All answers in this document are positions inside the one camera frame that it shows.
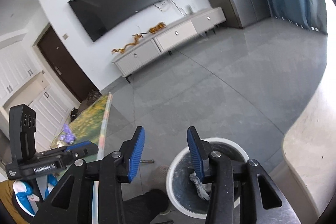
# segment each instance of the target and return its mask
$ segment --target golden sculpture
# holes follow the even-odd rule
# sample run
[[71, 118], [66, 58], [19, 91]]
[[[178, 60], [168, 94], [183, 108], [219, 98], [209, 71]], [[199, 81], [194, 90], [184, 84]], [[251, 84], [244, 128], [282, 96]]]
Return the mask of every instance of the golden sculpture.
[[135, 45], [139, 44], [139, 40], [140, 40], [140, 38], [143, 38], [144, 34], [147, 34], [147, 33], [154, 34], [154, 33], [157, 33], [158, 31], [160, 31], [164, 28], [166, 28], [166, 24], [164, 22], [160, 22], [155, 27], [150, 28], [148, 30], [148, 32], [140, 33], [140, 34], [136, 33], [136, 34], [132, 35], [132, 37], [134, 37], [134, 42], [133, 43], [126, 44], [124, 48], [114, 48], [112, 50], [112, 54], [114, 54], [115, 52], [119, 52], [119, 53], [123, 54], [128, 46], [135, 46]]

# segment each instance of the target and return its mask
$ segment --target person's leg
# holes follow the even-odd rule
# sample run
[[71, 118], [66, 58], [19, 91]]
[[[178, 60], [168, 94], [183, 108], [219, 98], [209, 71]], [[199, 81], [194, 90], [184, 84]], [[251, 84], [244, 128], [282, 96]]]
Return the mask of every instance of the person's leg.
[[149, 224], [159, 213], [167, 210], [168, 196], [161, 190], [150, 190], [124, 202], [127, 224]]

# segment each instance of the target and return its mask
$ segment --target white tv cabinet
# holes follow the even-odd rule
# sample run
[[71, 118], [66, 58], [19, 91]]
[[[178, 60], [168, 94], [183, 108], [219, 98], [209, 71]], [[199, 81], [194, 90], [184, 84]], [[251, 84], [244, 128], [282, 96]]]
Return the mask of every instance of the white tv cabinet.
[[214, 27], [224, 21], [226, 18], [221, 7], [204, 9], [187, 15], [167, 25], [165, 29], [142, 38], [138, 45], [127, 48], [125, 53], [118, 53], [112, 63], [129, 82], [128, 77], [136, 70], [166, 52], [171, 54], [171, 49], [192, 37], [210, 29], [215, 33]]

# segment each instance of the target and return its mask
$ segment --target trash bin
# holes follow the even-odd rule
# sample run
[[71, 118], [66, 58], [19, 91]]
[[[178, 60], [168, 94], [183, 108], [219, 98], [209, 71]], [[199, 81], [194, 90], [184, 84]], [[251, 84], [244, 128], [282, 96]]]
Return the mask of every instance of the trash bin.
[[[232, 160], [246, 162], [249, 157], [238, 144], [224, 138], [207, 138], [214, 150], [217, 150]], [[207, 217], [209, 201], [201, 199], [196, 186], [189, 180], [194, 171], [189, 148], [184, 148], [169, 167], [166, 180], [167, 194], [171, 203], [182, 213], [193, 218]], [[239, 204], [239, 193], [235, 188], [234, 207]]]

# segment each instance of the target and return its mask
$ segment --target purple object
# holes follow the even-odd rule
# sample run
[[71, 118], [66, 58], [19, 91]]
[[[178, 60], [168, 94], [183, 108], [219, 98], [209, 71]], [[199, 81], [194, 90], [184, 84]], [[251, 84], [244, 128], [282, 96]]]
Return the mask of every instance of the purple object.
[[65, 134], [61, 135], [59, 140], [66, 142], [67, 144], [73, 144], [73, 142], [76, 140], [76, 136], [72, 134], [71, 129], [66, 123], [63, 126], [63, 131]]

